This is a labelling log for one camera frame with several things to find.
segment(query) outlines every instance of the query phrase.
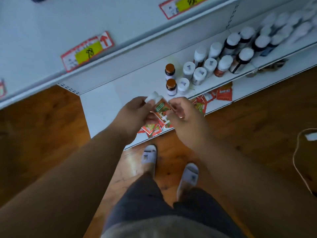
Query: cable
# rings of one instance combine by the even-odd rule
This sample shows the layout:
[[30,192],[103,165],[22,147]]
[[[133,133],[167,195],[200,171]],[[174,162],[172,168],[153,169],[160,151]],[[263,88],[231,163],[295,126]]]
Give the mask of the cable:
[[300,175],[301,179],[304,181],[304,183],[305,183],[307,189],[308,189],[309,192],[313,195],[311,189],[309,188],[309,185],[308,185],[307,181],[304,179],[304,177],[302,176],[302,174],[299,172],[299,170],[296,168],[296,165],[295,165],[295,155],[296,155],[296,153],[297,153],[297,151],[298,151],[298,149],[299,149],[299,137],[300,137],[300,135],[301,135],[303,132],[305,132],[305,131],[307,131],[307,130],[317,130],[317,128],[307,128],[307,129],[304,129],[304,130],[302,130],[301,132],[298,133],[298,135],[297,135],[297,144],[296,144],[296,148],[295,148],[295,151],[294,151],[294,154],[293,154],[293,165],[294,165],[296,171],[298,172],[298,174]]

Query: yellow price label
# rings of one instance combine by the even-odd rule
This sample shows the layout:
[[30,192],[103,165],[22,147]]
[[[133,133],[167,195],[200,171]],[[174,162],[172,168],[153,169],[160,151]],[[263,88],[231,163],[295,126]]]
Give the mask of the yellow price label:
[[179,12],[183,12],[195,5],[197,5],[198,3],[202,2],[204,0],[179,0],[176,3],[176,6],[179,10]]
[[87,61],[88,59],[92,58],[92,56],[96,55],[102,50],[103,48],[101,46],[101,43],[97,41],[94,44],[91,44],[90,46],[86,47],[84,50],[81,50],[80,52],[76,53],[75,58],[78,64],[81,64]]

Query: slipper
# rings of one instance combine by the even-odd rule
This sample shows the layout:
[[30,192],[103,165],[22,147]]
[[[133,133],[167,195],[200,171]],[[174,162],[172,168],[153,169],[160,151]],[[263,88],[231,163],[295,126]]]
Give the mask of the slipper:
[[155,176],[155,166],[156,166],[156,159],[158,156],[157,148],[154,144],[150,144],[145,147],[143,156],[142,156],[142,161],[141,164],[146,164],[146,163],[153,163],[154,164],[154,172],[153,172],[153,177]]
[[198,170],[198,167],[196,164],[188,163],[185,166],[182,178],[181,178],[180,183],[179,183],[178,188],[177,188],[176,197],[179,196],[180,188],[181,188],[183,181],[188,182],[193,187],[196,186],[197,180],[198,180],[198,174],[199,174],[199,170]]

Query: person's right hand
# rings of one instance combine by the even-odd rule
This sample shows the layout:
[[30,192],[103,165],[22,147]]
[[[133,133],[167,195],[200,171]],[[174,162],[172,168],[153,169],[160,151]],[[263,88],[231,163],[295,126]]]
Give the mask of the person's right hand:
[[195,152],[204,148],[212,135],[204,115],[185,97],[173,98],[169,103],[176,109],[177,114],[169,110],[167,117],[174,126],[178,138]]

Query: wooden floor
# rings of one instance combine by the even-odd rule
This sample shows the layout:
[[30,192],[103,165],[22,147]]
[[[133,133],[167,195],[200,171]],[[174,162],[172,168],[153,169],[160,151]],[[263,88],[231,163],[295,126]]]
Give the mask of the wooden floor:
[[[206,119],[217,137],[304,188],[292,166],[292,154],[298,132],[317,128],[316,76],[317,68],[313,68],[209,114]],[[89,139],[79,97],[58,86],[0,110],[0,205]],[[316,142],[304,137],[300,142],[297,167],[312,190],[317,191]],[[229,198],[174,131],[123,152],[85,237],[100,236],[112,206],[140,176],[141,154],[150,143],[158,147],[156,181],[169,204],[176,200],[184,166],[193,160],[200,168],[198,186],[210,192],[252,237]]]

